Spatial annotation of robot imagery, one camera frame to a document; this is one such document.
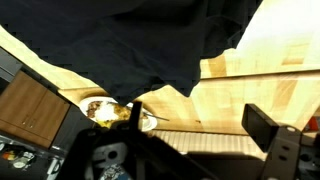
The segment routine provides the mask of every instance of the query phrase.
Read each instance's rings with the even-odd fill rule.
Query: cabinet door
[[[52,141],[69,109],[69,103],[47,91],[33,113],[27,130]]]
[[[45,92],[44,86],[19,71],[0,96],[0,120],[26,127]]]
[[[51,141],[43,137],[37,136],[34,133],[24,130],[23,128],[14,126],[12,124],[9,124],[1,120],[0,120],[0,130],[45,148],[49,148],[51,144]]]

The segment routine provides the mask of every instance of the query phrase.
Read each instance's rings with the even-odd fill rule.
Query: black cloth
[[[1,0],[0,24],[40,58],[125,105],[171,85],[184,96],[200,59],[235,48],[256,0]]]

